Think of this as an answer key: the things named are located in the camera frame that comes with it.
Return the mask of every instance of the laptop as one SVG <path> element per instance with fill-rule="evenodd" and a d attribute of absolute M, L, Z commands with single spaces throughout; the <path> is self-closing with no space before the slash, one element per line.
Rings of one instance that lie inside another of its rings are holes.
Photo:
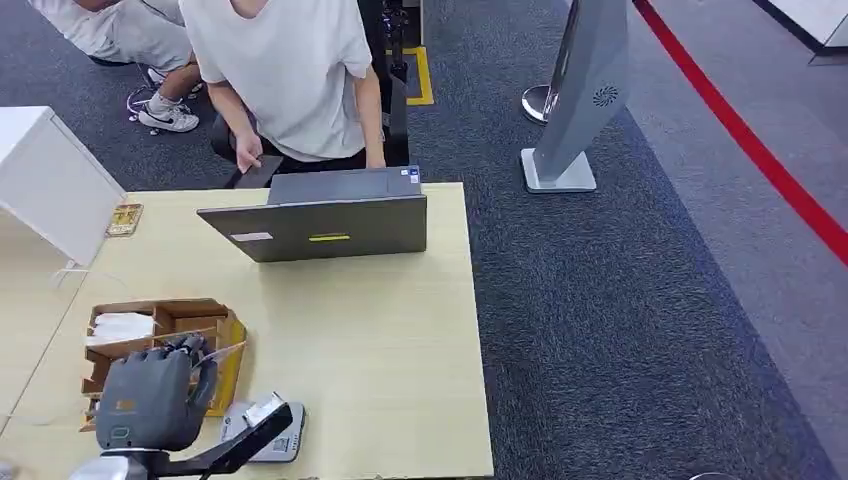
<path fill-rule="evenodd" d="M 197 214 L 260 263 L 427 248 L 417 166 L 275 175 L 266 205 Z"/>

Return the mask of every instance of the red line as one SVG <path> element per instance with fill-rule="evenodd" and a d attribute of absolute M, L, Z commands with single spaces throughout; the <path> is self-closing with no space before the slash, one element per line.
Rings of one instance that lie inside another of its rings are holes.
<path fill-rule="evenodd" d="M 848 266 L 848 232 L 816 202 L 804 187 L 784 168 L 780 160 L 769 151 L 745 120 L 730 106 L 721 92 L 710 82 L 707 75 L 695 63 L 668 25 L 648 0 L 633 0 L 633 4 L 654 35 L 665 47 L 695 91 L 701 96 L 716 118 L 724 125 L 730 136 L 760 169 L 787 203 L 807 222 L 830 250 Z"/>

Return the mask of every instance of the stand base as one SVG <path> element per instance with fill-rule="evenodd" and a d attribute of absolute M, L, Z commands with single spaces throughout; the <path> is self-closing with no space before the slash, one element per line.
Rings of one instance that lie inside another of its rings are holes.
<path fill-rule="evenodd" d="M 521 165 L 524 167 L 524 179 L 530 193 L 592 192 L 598 185 L 586 152 L 580 152 L 571 165 L 555 180 L 540 180 L 533 160 L 535 148 L 521 151 Z"/>
<path fill-rule="evenodd" d="M 524 107 L 524 115 L 539 125 L 547 125 L 548 115 L 545 115 L 545 102 L 548 100 L 548 85 L 537 85 L 528 88 L 521 95 L 521 106 Z"/>

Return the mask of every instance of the yellow label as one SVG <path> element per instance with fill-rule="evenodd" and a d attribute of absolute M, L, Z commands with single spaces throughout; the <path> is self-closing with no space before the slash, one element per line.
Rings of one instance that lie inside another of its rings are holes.
<path fill-rule="evenodd" d="M 341 240 L 350 240 L 350 235 L 344 233 L 325 233 L 309 237 L 310 242 L 338 242 Z"/>

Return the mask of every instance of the yellow floor tape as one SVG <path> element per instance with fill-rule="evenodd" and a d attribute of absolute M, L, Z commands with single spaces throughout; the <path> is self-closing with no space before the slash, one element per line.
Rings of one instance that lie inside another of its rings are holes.
<path fill-rule="evenodd" d="M 404 48 L 403 54 L 415 55 L 415 63 L 418 66 L 418 84 L 421 85 L 421 96 L 407 98 L 406 104 L 414 107 L 432 105 L 435 101 L 433 100 L 433 84 L 430 83 L 430 63 L 427 59 L 427 48 Z"/>

